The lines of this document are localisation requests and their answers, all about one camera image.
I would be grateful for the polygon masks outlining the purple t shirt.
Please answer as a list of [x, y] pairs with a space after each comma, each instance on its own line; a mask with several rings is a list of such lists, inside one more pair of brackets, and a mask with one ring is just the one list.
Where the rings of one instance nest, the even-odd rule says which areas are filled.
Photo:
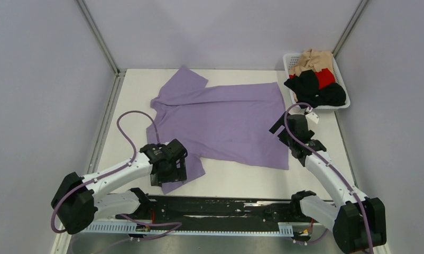
[[207, 78], [180, 68], [150, 101], [154, 126], [148, 142], [179, 140], [187, 149], [187, 182], [205, 174], [201, 159], [288, 170], [287, 147], [270, 133], [285, 112], [276, 78], [209, 86]]

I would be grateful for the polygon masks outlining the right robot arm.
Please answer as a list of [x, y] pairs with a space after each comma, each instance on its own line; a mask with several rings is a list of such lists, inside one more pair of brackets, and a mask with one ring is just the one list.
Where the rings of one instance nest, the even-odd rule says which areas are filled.
[[333, 204], [312, 191], [292, 195], [290, 215], [297, 221], [306, 217], [331, 231], [343, 253], [354, 253], [382, 246], [387, 242], [385, 206], [379, 198], [370, 198], [334, 166], [326, 147], [313, 138], [305, 115], [284, 113], [270, 128], [278, 129], [279, 140], [311, 172], [331, 196]]

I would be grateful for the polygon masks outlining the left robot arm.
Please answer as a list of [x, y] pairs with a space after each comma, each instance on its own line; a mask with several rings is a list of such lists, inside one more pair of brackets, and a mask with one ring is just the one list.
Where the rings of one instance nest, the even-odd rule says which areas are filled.
[[187, 179], [188, 151], [179, 140], [132, 148], [132, 156], [115, 166], [83, 176], [72, 172], [64, 177], [51, 201], [51, 228], [55, 233], [76, 234], [96, 220], [122, 214], [145, 218], [150, 200], [140, 188], [114, 191], [142, 177], [149, 177], [151, 186]]

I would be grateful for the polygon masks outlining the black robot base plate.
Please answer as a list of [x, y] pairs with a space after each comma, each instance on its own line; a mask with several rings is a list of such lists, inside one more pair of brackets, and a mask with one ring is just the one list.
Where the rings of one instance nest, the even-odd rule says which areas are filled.
[[163, 229], [180, 222], [182, 231], [275, 232], [279, 223], [307, 228], [317, 223], [289, 199], [150, 195], [149, 201], [128, 217], [161, 223]]

